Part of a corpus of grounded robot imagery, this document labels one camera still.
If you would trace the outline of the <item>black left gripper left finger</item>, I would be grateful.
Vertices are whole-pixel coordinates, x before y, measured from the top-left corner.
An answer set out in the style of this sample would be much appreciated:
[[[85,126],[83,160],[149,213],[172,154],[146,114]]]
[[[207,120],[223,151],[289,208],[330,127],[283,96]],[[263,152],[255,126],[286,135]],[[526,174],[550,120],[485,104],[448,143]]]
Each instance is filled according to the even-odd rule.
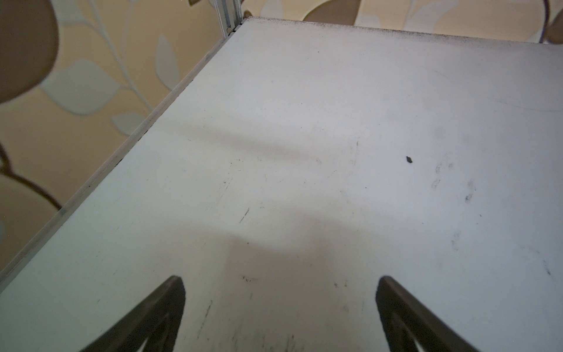
[[[171,276],[84,351],[173,351],[186,303],[183,280]]]

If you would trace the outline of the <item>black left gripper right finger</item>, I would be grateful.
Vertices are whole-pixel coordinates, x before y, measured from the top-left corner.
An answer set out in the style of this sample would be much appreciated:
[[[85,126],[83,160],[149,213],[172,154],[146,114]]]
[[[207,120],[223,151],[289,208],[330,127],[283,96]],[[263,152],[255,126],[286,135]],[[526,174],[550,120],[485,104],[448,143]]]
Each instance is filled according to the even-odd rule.
[[[390,276],[379,279],[375,302],[390,351],[476,351]]]

